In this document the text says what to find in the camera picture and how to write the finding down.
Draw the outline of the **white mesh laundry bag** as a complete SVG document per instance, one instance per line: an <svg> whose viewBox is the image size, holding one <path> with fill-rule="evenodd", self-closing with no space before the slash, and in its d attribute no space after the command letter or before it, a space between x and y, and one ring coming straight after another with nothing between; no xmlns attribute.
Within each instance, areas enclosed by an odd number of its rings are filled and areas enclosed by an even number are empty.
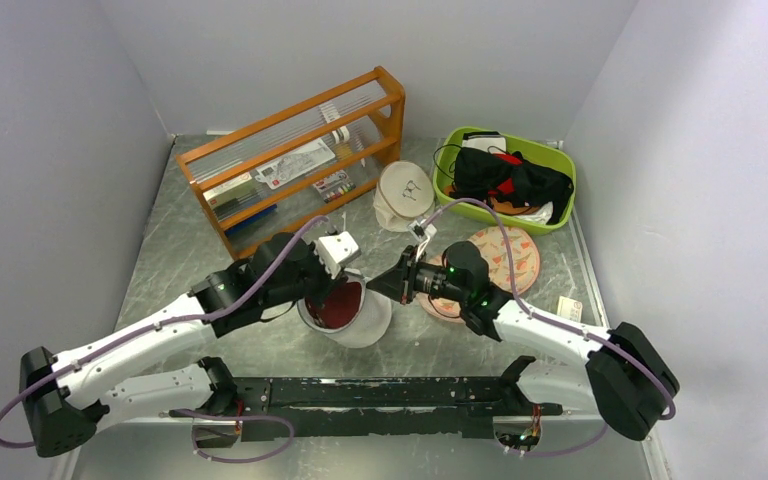
<svg viewBox="0 0 768 480"><path fill-rule="evenodd" d="M346 282L360 282L363 286L362 305L351 323L337 330L325 330L315 326L305 308L305 300L296 307L302 322L314 332L339 345L351 349L369 347L379 341L386 333L392 319L392 301L383 295L368 290L367 278L356 269L345 271Z"/></svg>

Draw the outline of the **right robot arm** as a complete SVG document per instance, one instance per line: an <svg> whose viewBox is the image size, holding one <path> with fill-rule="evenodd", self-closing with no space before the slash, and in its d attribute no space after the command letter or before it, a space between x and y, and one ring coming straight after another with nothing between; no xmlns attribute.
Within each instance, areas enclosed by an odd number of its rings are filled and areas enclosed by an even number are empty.
<svg viewBox="0 0 768 480"><path fill-rule="evenodd" d="M493 283L488 263L468 241L449 246L439 265L418 260L416 251L407 247L368 287L400 304L417 294L454 301L473 333L557 360L555 366L529 366L501 385L500 402L508 412L558 404L597 413L616 433L636 441L675 416L680 384L636 325L585 325L536 308Z"/></svg>

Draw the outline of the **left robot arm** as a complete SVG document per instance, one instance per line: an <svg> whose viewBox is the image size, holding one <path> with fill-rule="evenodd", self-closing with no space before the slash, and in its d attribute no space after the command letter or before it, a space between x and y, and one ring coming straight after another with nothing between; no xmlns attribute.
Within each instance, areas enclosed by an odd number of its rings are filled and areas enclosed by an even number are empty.
<svg viewBox="0 0 768 480"><path fill-rule="evenodd" d="M86 346L21 359L20 388L33 447L42 458L69 452L95 434L136 417L189 410L238 411L238 387L218 357L144 375L183 350L267 322L302 300L322 305L346 280L360 253L347 232L305 242L279 233L255 253L213 272L160 311Z"/></svg>

